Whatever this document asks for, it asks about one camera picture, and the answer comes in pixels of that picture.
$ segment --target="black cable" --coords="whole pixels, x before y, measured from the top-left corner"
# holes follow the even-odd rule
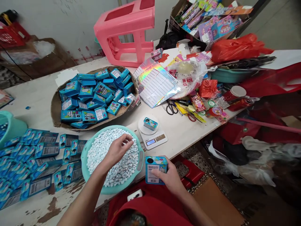
[[[1,48],[6,52],[6,54],[9,56],[9,58],[15,63],[15,65],[21,70],[23,71],[28,77],[30,77],[31,79],[33,79],[29,74],[27,74],[19,65],[17,65],[17,63],[11,58],[11,56],[8,54],[8,52],[6,51],[6,49],[0,44]]]

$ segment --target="scissors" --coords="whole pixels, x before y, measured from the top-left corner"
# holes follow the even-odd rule
[[[170,102],[169,100],[167,100],[167,106],[166,106],[166,112],[169,115],[173,115],[179,112],[179,110],[177,109],[177,107],[173,104],[173,102]]]

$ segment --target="person's right hand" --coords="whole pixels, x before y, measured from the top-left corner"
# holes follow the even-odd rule
[[[186,191],[184,185],[181,182],[180,176],[177,172],[176,166],[166,157],[167,160],[167,173],[163,173],[158,169],[153,169],[151,171],[156,177],[159,177],[174,195],[180,195],[182,192]]]

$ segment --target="red can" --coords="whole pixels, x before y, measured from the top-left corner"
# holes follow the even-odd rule
[[[236,101],[235,103],[231,104],[231,106],[228,107],[228,110],[237,111],[237,110],[249,107],[249,106],[253,105],[254,103],[255,103],[255,101],[251,98],[242,98],[242,99]]]

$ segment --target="teal bowl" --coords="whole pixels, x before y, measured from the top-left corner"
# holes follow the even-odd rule
[[[27,124],[19,119],[15,119],[9,111],[0,111],[0,125],[8,122],[7,130],[0,140],[0,150],[4,148],[4,143],[15,137],[21,137],[27,130]]]
[[[88,151],[90,150],[92,143],[94,142],[95,138],[98,137],[98,135],[102,132],[105,132],[107,130],[110,129],[123,129],[127,132],[129,132],[133,138],[135,138],[137,140],[137,146],[138,146],[138,164],[137,164],[137,168],[135,170],[135,172],[130,176],[130,178],[127,179],[126,182],[124,182],[124,184],[122,185],[116,185],[113,187],[105,187],[103,186],[103,188],[101,189],[101,194],[104,195],[110,195],[110,194],[116,194],[122,190],[124,190],[127,186],[130,185],[130,183],[134,180],[134,178],[137,176],[138,173],[140,173],[142,166],[143,166],[143,162],[144,162],[144,151],[140,145],[139,139],[136,136],[136,134],[129,130],[127,127],[125,126],[119,126],[119,125],[113,125],[113,126],[108,126],[103,128],[102,130],[98,131],[90,140],[87,141],[86,145],[84,146],[84,149],[82,151],[82,155],[81,155],[81,161],[82,161],[82,174],[83,177],[85,179],[85,181],[87,182],[88,179],[90,178],[90,173],[87,167],[87,162],[88,162]]]

